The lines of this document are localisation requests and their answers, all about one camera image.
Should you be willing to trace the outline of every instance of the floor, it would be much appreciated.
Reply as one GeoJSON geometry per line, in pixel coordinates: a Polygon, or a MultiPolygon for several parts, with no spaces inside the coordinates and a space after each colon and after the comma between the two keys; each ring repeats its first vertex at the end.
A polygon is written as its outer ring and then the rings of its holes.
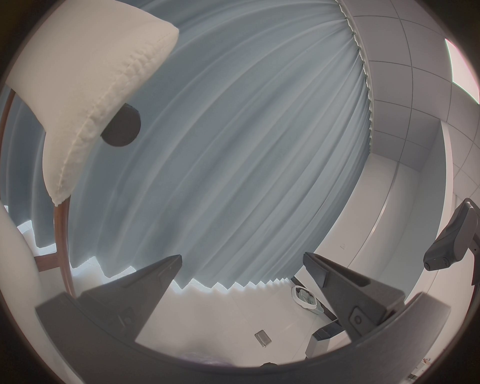
{"type": "MultiPolygon", "coordinates": [[[[34,254],[43,253],[35,249],[31,228],[24,229],[34,254]]],[[[131,272],[130,267],[107,278],[92,258],[72,269],[75,291],[80,295],[131,272]]],[[[46,299],[63,290],[58,268],[41,272],[40,278],[46,299]]],[[[244,367],[303,360],[312,333],[330,320],[297,305],[291,296],[293,286],[284,279],[257,286],[234,285],[228,290],[217,284],[209,289],[192,280],[182,290],[172,282],[136,342],[171,356],[191,358],[193,354],[244,367]],[[261,330],[272,340],[265,348],[255,338],[261,330]]]]}

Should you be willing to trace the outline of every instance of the curtain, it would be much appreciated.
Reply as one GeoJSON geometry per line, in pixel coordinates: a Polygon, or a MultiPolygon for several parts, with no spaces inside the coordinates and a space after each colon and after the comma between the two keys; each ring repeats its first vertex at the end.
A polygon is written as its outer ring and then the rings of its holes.
{"type": "MultiPolygon", "coordinates": [[[[180,287],[192,278],[229,288],[293,276],[369,153],[365,74],[340,7],[129,3],[173,23],[180,37],[129,101],[142,119],[137,139],[123,148],[99,141],[72,194],[72,266],[96,256],[113,276],[181,254],[180,287]]],[[[34,145],[26,141],[16,145],[34,145]]],[[[32,141],[41,148],[41,135],[32,141]]],[[[30,191],[40,188],[38,156],[24,172],[37,180],[30,191]]]]}

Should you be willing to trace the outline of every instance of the pillow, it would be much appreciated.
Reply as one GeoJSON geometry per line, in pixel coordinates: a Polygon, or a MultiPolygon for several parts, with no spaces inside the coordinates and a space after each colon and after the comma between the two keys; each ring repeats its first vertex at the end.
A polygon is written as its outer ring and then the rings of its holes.
{"type": "Polygon", "coordinates": [[[173,50],[178,29],[114,0],[66,0],[39,27],[7,85],[46,131],[45,186],[67,199],[95,141],[173,50]]]}

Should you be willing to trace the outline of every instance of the metal strip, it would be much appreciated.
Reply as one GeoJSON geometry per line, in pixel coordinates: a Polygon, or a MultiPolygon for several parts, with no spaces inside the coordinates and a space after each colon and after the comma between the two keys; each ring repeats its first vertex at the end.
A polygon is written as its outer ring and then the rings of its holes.
{"type": "Polygon", "coordinates": [[[352,259],[352,261],[348,264],[348,267],[350,267],[350,265],[354,262],[354,260],[357,258],[358,254],[360,253],[360,251],[363,249],[363,247],[365,246],[365,244],[367,243],[368,240],[370,240],[370,238],[373,236],[375,230],[377,229],[377,226],[378,226],[378,223],[380,222],[380,220],[382,219],[382,216],[385,212],[385,208],[387,207],[387,203],[388,201],[390,200],[390,192],[392,191],[392,187],[393,187],[393,184],[395,183],[395,179],[396,179],[396,176],[397,176],[397,173],[398,173],[398,168],[400,167],[400,162],[397,162],[396,164],[396,168],[395,168],[395,173],[393,175],[393,179],[392,179],[392,183],[390,184],[390,189],[388,190],[388,193],[387,193],[387,197],[385,198],[385,203],[382,207],[382,210],[380,211],[378,217],[377,217],[377,221],[375,221],[375,224],[373,225],[373,228],[372,230],[370,231],[369,235],[367,236],[367,238],[365,239],[365,241],[363,242],[363,244],[361,245],[360,249],[358,250],[358,252],[355,254],[355,257],[352,259]]]}

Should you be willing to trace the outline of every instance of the blue curtain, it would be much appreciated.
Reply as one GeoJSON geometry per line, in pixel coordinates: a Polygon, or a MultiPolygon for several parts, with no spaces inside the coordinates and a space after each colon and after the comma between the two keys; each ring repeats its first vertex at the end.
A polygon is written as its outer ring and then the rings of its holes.
{"type": "Polygon", "coordinates": [[[99,142],[75,188],[72,266],[96,256],[113,276],[181,254],[181,287],[291,277],[369,153],[365,75],[338,4],[129,3],[180,37],[129,101],[137,139],[99,142]]]}

